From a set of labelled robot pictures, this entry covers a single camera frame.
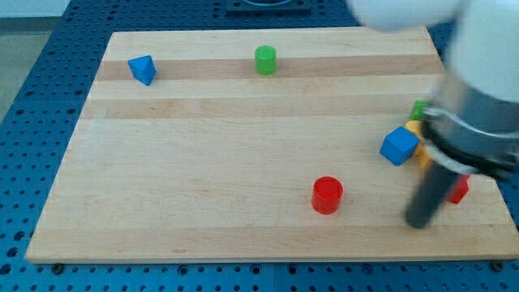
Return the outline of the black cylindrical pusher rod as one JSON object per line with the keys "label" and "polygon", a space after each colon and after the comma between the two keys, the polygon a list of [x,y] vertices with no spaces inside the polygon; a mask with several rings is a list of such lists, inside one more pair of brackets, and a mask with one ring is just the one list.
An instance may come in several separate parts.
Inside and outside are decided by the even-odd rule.
{"label": "black cylindrical pusher rod", "polygon": [[459,177],[459,173],[433,162],[405,209],[406,223],[415,229],[427,227]]}

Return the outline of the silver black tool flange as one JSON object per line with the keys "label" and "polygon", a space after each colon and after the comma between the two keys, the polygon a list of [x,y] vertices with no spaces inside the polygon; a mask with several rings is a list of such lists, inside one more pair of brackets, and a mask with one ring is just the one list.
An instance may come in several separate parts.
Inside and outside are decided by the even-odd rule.
{"label": "silver black tool flange", "polygon": [[518,168],[518,104],[445,73],[423,110],[422,134],[433,161],[454,174],[508,181]]}

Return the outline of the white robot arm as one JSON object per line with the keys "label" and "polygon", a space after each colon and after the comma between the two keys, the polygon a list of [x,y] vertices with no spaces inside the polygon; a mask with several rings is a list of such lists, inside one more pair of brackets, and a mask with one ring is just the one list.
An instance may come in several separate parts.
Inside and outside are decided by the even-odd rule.
{"label": "white robot arm", "polygon": [[433,162],[405,210],[422,229],[463,174],[509,179],[518,167],[518,3],[508,0],[348,0],[363,26],[381,32],[455,20],[446,72],[423,111]]}

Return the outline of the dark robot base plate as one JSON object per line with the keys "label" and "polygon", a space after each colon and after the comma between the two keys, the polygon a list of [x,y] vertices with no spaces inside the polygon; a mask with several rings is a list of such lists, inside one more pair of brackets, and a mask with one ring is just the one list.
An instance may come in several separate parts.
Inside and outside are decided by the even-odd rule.
{"label": "dark robot base plate", "polygon": [[226,0],[225,13],[227,15],[241,15],[246,13],[285,13],[311,12],[310,0]]}

